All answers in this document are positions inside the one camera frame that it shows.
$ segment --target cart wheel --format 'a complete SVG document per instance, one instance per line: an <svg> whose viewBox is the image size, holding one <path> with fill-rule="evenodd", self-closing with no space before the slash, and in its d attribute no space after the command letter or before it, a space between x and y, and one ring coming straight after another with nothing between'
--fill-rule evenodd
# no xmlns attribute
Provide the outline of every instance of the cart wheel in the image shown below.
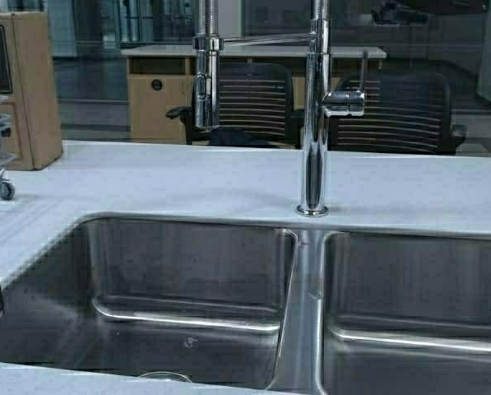
<svg viewBox="0 0 491 395"><path fill-rule="evenodd" d="M2 200L13 200L15 197L15 187L7 181L0 183L0 198Z"/></svg>

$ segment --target black office chair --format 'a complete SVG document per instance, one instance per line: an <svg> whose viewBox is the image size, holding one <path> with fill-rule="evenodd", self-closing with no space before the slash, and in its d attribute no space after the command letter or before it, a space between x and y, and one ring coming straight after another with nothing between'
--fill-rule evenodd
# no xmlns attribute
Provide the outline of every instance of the black office chair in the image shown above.
<svg viewBox="0 0 491 395"><path fill-rule="evenodd" d="M171 109L180 118L187 144L208 141L210 132L194 127L192 107ZM256 141L299 146L303 110L294 110L293 80L283 66L268 63L226 63L220 71L220 126L247 132Z"/></svg>
<svg viewBox="0 0 491 395"><path fill-rule="evenodd" d="M356 89L359 76L339 83ZM332 118L330 149L425 155L455 155L466 127L452 126L452 91L443 74L379 70L366 81L361 118Z"/></svg>

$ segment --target chrome faucet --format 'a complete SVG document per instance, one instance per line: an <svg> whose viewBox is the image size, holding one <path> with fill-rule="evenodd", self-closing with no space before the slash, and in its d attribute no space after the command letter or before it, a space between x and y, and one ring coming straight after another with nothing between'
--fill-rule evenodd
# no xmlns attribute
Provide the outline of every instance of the chrome faucet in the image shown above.
<svg viewBox="0 0 491 395"><path fill-rule="evenodd" d="M200 0L199 31L194 38L197 51L195 80L195 125L212 129L220 126L218 85L220 51L225 45L309 43L307 90L303 132L303 182L298 212L304 216L325 216L327 176L327 131L330 117L363 116L364 84L368 53L362 56L362 72L356 91L331 91L330 0L314 0L311 31L308 34L273 35L222 39L218 29L218 0Z"/></svg>

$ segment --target double basin sink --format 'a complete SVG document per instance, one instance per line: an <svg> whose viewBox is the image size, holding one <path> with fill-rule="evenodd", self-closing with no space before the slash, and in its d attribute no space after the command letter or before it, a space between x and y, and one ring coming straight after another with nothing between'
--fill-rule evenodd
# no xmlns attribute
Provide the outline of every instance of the double basin sink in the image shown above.
<svg viewBox="0 0 491 395"><path fill-rule="evenodd" d="M491 241L123 217L2 290L0 362L309 394L491 394Z"/></svg>

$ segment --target faucet base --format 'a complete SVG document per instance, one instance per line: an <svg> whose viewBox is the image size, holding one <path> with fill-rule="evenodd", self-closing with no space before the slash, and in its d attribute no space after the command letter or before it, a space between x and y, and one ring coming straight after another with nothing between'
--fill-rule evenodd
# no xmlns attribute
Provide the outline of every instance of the faucet base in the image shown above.
<svg viewBox="0 0 491 395"><path fill-rule="evenodd" d="M327 207L324 207L322 210L306 210L301 205L296 207L296 210L300 215L309 216L312 218L317 218L319 216L326 216L327 213L329 212L329 209Z"/></svg>

